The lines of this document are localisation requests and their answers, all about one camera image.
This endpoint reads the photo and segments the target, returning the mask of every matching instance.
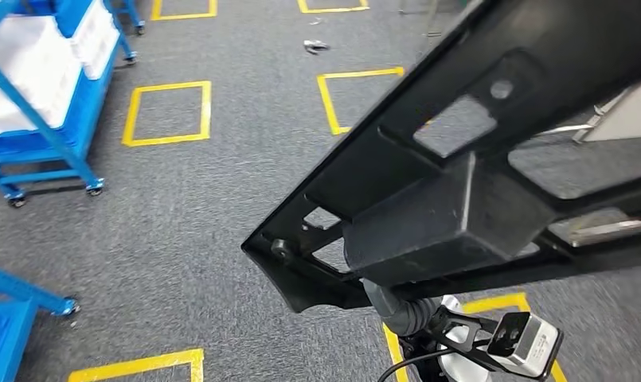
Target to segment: black plastic frame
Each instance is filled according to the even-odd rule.
[[[492,80],[513,82],[507,101]],[[641,178],[577,199],[547,193],[510,166],[520,142],[641,80],[641,0],[487,0],[459,24],[311,171],[243,243],[243,250],[297,312],[318,304],[368,306],[360,275],[340,273],[314,251],[342,225],[405,187],[473,154],[546,203],[557,220],[605,207],[641,219]],[[487,107],[497,127],[443,158],[413,134],[458,97]],[[303,218],[321,207],[342,219],[322,229]],[[292,255],[271,248],[282,240]],[[641,265],[641,235],[573,248],[544,226],[540,250],[517,259],[393,290],[403,298],[508,287]]]

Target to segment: yellow tape square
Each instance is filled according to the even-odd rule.
[[[95,382],[120,376],[130,376],[160,368],[171,368],[180,364],[190,364],[191,381],[203,382],[203,349],[163,354],[162,356],[142,358],[134,361],[107,364],[97,368],[77,370],[69,375],[68,382]]]
[[[517,307],[521,312],[530,312],[531,307],[529,306],[529,302],[526,300],[526,293],[504,294],[496,297],[470,301],[463,304],[463,312],[465,314],[477,314],[488,312],[490,310],[499,310],[511,307]],[[385,324],[383,325],[383,328],[393,363],[396,364],[398,362],[402,362],[403,358],[400,353],[400,343],[397,340],[397,335],[391,332]],[[557,361],[554,361],[551,374],[555,382],[567,382],[566,376],[564,376],[564,373],[561,371],[561,367]],[[395,375],[397,382],[409,382],[406,368],[400,368],[395,372]]]
[[[163,138],[144,138],[135,139],[135,123],[139,113],[139,101],[144,92],[160,92],[163,90],[176,90],[184,88],[201,88],[201,123],[197,134],[174,135]],[[185,141],[200,141],[210,138],[210,104],[211,104],[211,83],[210,81],[185,82],[181,84],[165,84],[142,86],[132,92],[130,107],[128,108],[128,117],[126,126],[123,129],[123,144],[129,147],[163,145],[166,143],[176,143]]]
[[[208,0],[208,11],[204,14],[168,14],[162,15],[161,9],[163,8],[163,0],[154,0],[154,5],[151,7],[152,21],[160,20],[186,20],[188,18],[214,18],[217,16],[217,0]]]
[[[320,96],[322,97],[322,104],[325,105],[327,122],[330,124],[330,129],[332,130],[333,135],[347,133],[350,131],[351,127],[339,126],[337,114],[334,111],[334,105],[332,104],[332,98],[330,97],[330,89],[327,87],[327,80],[330,78],[383,76],[387,74],[394,74],[402,77],[405,74],[405,69],[402,68],[401,66],[398,66],[391,69],[367,70],[364,72],[328,73],[328,74],[321,74],[318,76],[318,88],[320,88]]]
[[[307,0],[297,0],[299,9],[303,14],[324,14],[325,12],[352,12],[354,10],[368,10],[367,0],[359,0],[360,6],[350,8],[322,8],[319,10],[309,10]]]

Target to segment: metal rack leg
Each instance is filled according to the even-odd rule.
[[[25,113],[27,119],[37,129],[41,132],[41,135],[45,138],[46,141],[51,145],[51,147],[57,151],[63,160],[72,167],[78,174],[81,179],[83,179],[86,189],[102,189],[104,186],[104,179],[97,178],[95,174],[91,171],[90,166],[86,161],[77,156],[74,151],[64,144],[63,139],[58,133],[53,131],[53,129],[48,126],[48,124],[43,120],[39,113],[34,110],[32,105],[25,99],[22,94],[11,84],[11,82],[6,78],[3,72],[0,70],[0,89],[6,93],[8,98],[13,101],[20,110]]]
[[[137,9],[135,8],[135,2],[133,0],[123,0],[123,4],[126,7],[126,13],[130,16],[132,23],[137,29],[137,34],[144,34],[144,20],[140,20]]]
[[[0,191],[6,199],[22,199],[25,196],[25,193],[22,192],[22,189],[19,189],[15,185],[4,185],[3,183],[1,183],[2,177],[3,176],[0,174]]]
[[[114,26],[119,30],[119,33],[121,33],[121,37],[119,38],[119,44],[121,45],[121,48],[123,48],[123,54],[125,55],[124,57],[125,60],[128,61],[128,64],[136,63],[137,52],[132,50],[132,48],[130,47],[130,44],[128,44],[128,40],[126,39],[126,34],[123,32],[123,27],[121,26],[121,21],[119,21],[119,18],[116,17],[116,10],[114,9],[113,6],[111,6],[111,3],[109,2],[109,0],[104,0],[104,6],[109,10],[111,15],[113,16]]]
[[[50,310],[59,316],[70,314],[77,309],[74,299],[60,297],[1,270],[0,294],[22,301],[31,300],[39,307]]]

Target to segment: gray carpet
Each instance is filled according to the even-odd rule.
[[[206,3],[165,0],[162,12],[201,13]],[[345,6],[354,4],[346,0]],[[115,73],[89,156],[107,178],[105,193],[40,195],[20,210],[0,197],[0,267],[57,293],[77,294],[84,308],[72,320],[37,319],[18,382],[64,381],[73,370],[193,348],[205,350],[206,381],[377,378],[389,355],[371,310],[315,307],[292,314],[239,249],[338,140],[315,77],[407,68],[427,44],[421,34],[428,20],[419,12],[424,0],[410,0],[412,12],[402,15],[397,2],[370,6],[301,14],[294,0],[221,1],[216,18],[152,21],[147,35],[131,37],[139,63]],[[150,7],[150,0],[139,4],[145,18]],[[311,25],[316,18],[321,22]],[[332,49],[309,55],[304,39]],[[212,82],[209,140],[121,144],[135,87],[196,80]],[[391,85],[384,79],[331,81],[332,95],[346,99],[335,106],[348,126]],[[136,138],[194,132],[195,92],[175,92],[143,96]],[[464,127],[448,128],[442,136]],[[567,139],[551,139],[560,142],[536,147],[554,154],[526,151],[518,164],[557,190],[575,189],[578,174],[562,167],[580,153]],[[588,151],[594,151],[585,157],[588,165],[606,163],[589,155],[627,156],[608,171],[582,169],[594,185],[641,160],[636,141]],[[539,164],[538,158],[547,160]],[[534,310],[567,332],[560,362],[569,380],[641,381],[641,269],[511,290],[526,290]],[[182,366],[116,381],[184,382],[187,373]]]

